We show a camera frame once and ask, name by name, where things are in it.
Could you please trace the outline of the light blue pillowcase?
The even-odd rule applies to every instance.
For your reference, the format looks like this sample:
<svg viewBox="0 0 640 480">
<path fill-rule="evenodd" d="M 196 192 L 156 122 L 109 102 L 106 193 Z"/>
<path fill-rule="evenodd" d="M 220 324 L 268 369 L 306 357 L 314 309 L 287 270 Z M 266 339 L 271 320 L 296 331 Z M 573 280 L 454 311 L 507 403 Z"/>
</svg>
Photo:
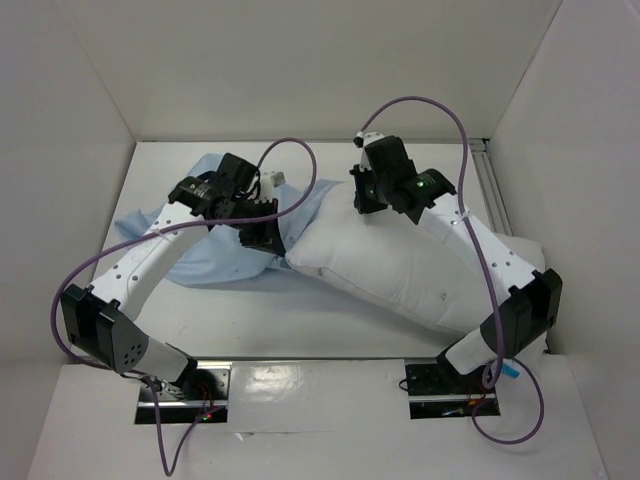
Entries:
<svg viewBox="0 0 640 480">
<path fill-rule="evenodd" d="M 197 176 L 215 170 L 222 159 L 220 153 L 208 153 L 201 157 L 186 176 Z M 302 206 L 278 219 L 284 245 L 291 249 L 306 228 L 315 220 L 316 212 L 329 191 L 341 182 L 318 179 L 310 196 Z M 285 184 L 277 189 L 277 198 L 285 209 L 293 205 L 303 194 Z M 115 221 L 122 241 L 141 237 L 159 216 L 161 204 L 150 213 L 140 209 Z M 209 235 L 190 248 L 172 267 L 166 279 L 185 287 L 203 287 L 218 283 L 246 280 L 259 276 L 267 269 L 289 268 L 281 257 L 243 248 L 237 230 L 228 226 L 214 227 Z"/>
</svg>

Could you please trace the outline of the white pillow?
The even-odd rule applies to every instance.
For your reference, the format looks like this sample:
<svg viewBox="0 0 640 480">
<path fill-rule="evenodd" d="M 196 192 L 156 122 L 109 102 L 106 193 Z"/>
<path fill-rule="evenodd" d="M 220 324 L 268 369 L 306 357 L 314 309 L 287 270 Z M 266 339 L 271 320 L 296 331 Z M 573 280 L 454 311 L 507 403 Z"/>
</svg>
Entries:
<svg viewBox="0 0 640 480">
<path fill-rule="evenodd" d="M 286 254 L 296 271 L 462 339 L 491 313 L 480 274 L 444 244 L 391 209 L 359 214 L 341 183 Z"/>
</svg>

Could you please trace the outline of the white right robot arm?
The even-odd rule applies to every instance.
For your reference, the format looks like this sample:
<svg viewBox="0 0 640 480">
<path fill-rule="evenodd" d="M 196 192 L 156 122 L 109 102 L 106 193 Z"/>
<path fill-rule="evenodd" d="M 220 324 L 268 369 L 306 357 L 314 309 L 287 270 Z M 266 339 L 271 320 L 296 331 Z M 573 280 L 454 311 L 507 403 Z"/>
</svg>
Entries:
<svg viewBox="0 0 640 480">
<path fill-rule="evenodd" d="M 556 322 L 562 280 L 519 257 L 466 208 L 461 191 L 436 169 L 417 171 L 403 141 L 379 133 L 356 135 L 361 160 L 350 173 L 354 206 L 361 214 L 392 208 L 440 240 L 472 272 L 480 274 L 491 305 L 483 323 L 437 357 L 436 379 L 460 391 L 471 373 L 513 359 Z"/>
</svg>

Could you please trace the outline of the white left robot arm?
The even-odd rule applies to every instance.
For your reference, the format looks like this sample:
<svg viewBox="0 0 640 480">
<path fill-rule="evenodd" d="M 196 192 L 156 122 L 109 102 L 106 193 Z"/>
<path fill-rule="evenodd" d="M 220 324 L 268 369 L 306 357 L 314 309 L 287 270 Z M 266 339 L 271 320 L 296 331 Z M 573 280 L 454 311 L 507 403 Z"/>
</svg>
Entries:
<svg viewBox="0 0 640 480">
<path fill-rule="evenodd" d="M 133 246 L 90 285 L 71 284 L 61 295 L 70 343 L 118 374 L 143 373 L 176 399 L 189 397 L 209 376 L 190 355 L 144 333 L 135 323 L 171 268 L 205 239 L 215 220 L 230 220 L 241 246 L 283 255 L 274 214 L 281 172 L 262 173 L 233 154 L 219 166 L 188 176 L 171 191 L 145 241 Z"/>
</svg>

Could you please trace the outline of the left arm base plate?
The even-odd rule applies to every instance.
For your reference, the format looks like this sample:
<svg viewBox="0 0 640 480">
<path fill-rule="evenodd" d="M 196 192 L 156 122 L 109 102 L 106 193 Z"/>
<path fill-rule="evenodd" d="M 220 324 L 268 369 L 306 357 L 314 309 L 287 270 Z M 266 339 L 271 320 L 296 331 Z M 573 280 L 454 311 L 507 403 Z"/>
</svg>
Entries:
<svg viewBox="0 0 640 480">
<path fill-rule="evenodd" d="M 232 364 L 200 361 L 199 373 L 186 391 L 155 377 L 150 387 L 142 382 L 139 390 L 135 423 L 151 425 L 156 422 L 153 395 L 157 396 L 159 419 L 162 424 L 188 425 L 197 417 L 203 424 L 222 424 L 228 420 L 228 396 Z"/>
</svg>

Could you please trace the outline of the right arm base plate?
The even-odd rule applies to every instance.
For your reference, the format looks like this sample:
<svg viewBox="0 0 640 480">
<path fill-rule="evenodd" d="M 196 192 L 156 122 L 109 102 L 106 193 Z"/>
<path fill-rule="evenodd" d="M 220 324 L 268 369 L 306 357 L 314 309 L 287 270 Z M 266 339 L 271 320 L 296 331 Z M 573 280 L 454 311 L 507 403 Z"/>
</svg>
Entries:
<svg viewBox="0 0 640 480">
<path fill-rule="evenodd" d="M 409 362 L 398 387 L 408 395 L 412 420 L 499 416 L 494 389 L 482 384 L 482 368 L 447 379 L 434 362 Z"/>
</svg>

